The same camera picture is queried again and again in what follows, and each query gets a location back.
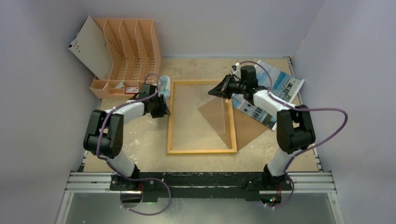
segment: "gray wall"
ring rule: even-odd
[[[0,6],[0,223],[54,223],[98,103],[67,49],[87,14],[78,0]]]
[[[163,56],[290,56],[324,0],[81,0],[93,17],[148,18]]]
[[[308,106],[350,115],[345,130],[318,149],[346,223],[396,220],[395,10],[394,0],[327,0],[294,60]],[[314,113],[318,140],[342,117]]]

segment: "purple cable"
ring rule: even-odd
[[[285,105],[286,107],[288,107],[288,108],[290,108],[290,109],[292,109],[292,110],[294,110],[294,111],[299,111],[299,112],[311,112],[311,111],[338,111],[338,112],[343,113],[344,116],[345,116],[344,122],[342,122],[341,126],[340,126],[333,134],[331,134],[329,137],[327,137],[327,138],[324,139],[323,141],[319,142],[318,144],[316,144],[316,145],[314,145],[314,146],[311,146],[311,147],[308,147],[308,148],[305,149],[305,150],[302,150],[301,152],[295,154],[293,157],[291,157],[291,158],[289,159],[289,161],[287,162],[287,164],[286,164],[286,166],[285,166],[284,171],[285,171],[285,174],[286,174],[287,178],[290,180],[290,183],[291,183],[291,192],[290,192],[290,195],[287,197],[287,199],[286,199],[285,202],[281,203],[280,205],[278,205],[278,206],[276,206],[276,207],[271,206],[271,207],[274,208],[274,209],[275,209],[275,208],[278,209],[278,208],[281,208],[281,207],[283,207],[284,205],[286,205],[286,204],[289,202],[289,200],[291,199],[291,197],[293,196],[293,193],[294,193],[294,182],[293,182],[293,180],[291,179],[291,177],[289,176],[289,173],[287,172],[287,169],[289,168],[291,162],[293,162],[294,158],[296,158],[297,156],[299,156],[299,155],[301,155],[301,154],[303,154],[303,153],[305,153],[305,152],[307,152],[307,151],[309,151],[309,150],[311,150],[311,149],[313,149],[313,148],[316,148],[316,147],[318,147],[318,146],[323,145],[323,144],[326,143],[328,140],[332,139],[336,134],[338,134],[338,133],[345,127],[345,125],[347,124],[347,122],[348,122],[348,114],[347,114],[346,111],[344,111],[344,110],[342,110],[342,109],[333,108],[333,107],[324,107],[324,108],[305,108],[305,109],[303,109],[303,108],[295,108],[295,107],[293,107],[293,106],[291,106],[291,105],[289,105],[289,104],[287,104],[287,103],[285,103],[285,102],[283,102],[283,101],[281,101],[281,100],[278,100],[278,99],[276,99],[276,98],[271,94],[271,89],[272,89],[272,78],[271,78],[271,76],[269,75],[269,72],[268,72],[261,64],[259,64],[259,63],[257,63],[257,62],[254,62],[254,61],[244,61],[244,62],[241,62],[240,64],[244,64],[244,63],[253,63],[253,64],[256,64],[257,66],[259,66],[259,67],[267,74],[267,76],[268,76],[268,78],[269,78],[269,88],[268,88],[268,90],[267,90],[267,91],[268,91],[268,95],[269,95],[269,97],[270,97],[271,99],[273,99],[274,101],[276,101],[276,102],[278,102],[278,103],[280,103],[280,104],[282,104],[282,105]]]
[[[130,101],[130,102],[128,102],[128,103],[124,103],[124,104],[121,104],[121,105],[119,105],[119,106],[113,108],[113,109],[106,115],[105,119],[103,120],[103,124],[102,124],[102,127],[101,127],[100,132],[99,132],[98,146],[96,147],[96,156],[97,156],[97,158],[100,159],[100,160],[106,161],[106,164],[107,164],[115,173],[117,173],[118,175],[122,176],[122,177],[125,178],[126,180],[128,180],[128,181],[134,181],[134,182],[136,182],[136,181],[158,181],[158,182],[160,182],[161,184],[163,184],[163,185],[165,186],[165,188],[168,190],[168,195],[169,195],[169,201],[168,201],[168,203],[166,204],[166,206],[165,206],[161,211],[155,212],[155,213],[143,213],[143,212],[135,211],[135,210],[133,210],[133,209],[128,208],[128,207],[127,207],[126,205],[124,205],[124,204],[122,203],[122,201],[121,201],[122,207],[125,208],[126,210],[131,211],[131,212],[134,212],[134,213],[139,214],[139,215],[144,215],[144,216],[154,216],[154,215],[158,215],[158,214],[164,212],[165,210],[167,210],[167,209],[169,208],[170,204],[172,203],[172,197],[171,197],[171,193],[170,193],[170,188],[169,188],[169,186],[168,186],[164,181],[162,181],[162,180],[160,180],[160,179],[157,179],[157,178],[132,179],[132,178],[130,178],[130,177],[127,177],[127,176],[123,175],[122,173],[120,173],[120,172],[119,172],[119,171],[107,160],[107,158],[104,158],[104,157],[101,157],[101,156],[100,156],[100,143],[101,143],[102,138],[103,138],[103,131],[104,131],[104,129],[106,128],[106,123],[107,123],[107,121],[109,120],[109,117],[110,117],[114,112],[116,112],[117,110],[119,110],[119,109],[122,108],[122,107],[131,105],[131,104],[135,104],[135,103],[139,103],[139,102],[146,101],[146,100],[148,100],[148,99],[150,99],[150,98],[152,98],[152,97],[154,97],[155,95],[158,94],[158,92],[160,91],[160,89],[161,89],[161,87],[162,87],[162,80],[161,80],[161,78],[160,78],[157,74],[149,74],[149,75],[147,75],[146,78],[144,79],[144,83],[146,83],[146,80],[147,80],[147,78],[148,78],[149,76],[156,76],[156,77],[158,78],[158,80],[160,80],[160,84],[159,84],[159,86],[158,86],[156,92],[153,93],[152,95],[146,97],[146,98],[138,99],[138,100],[135,100],[135,101]]]

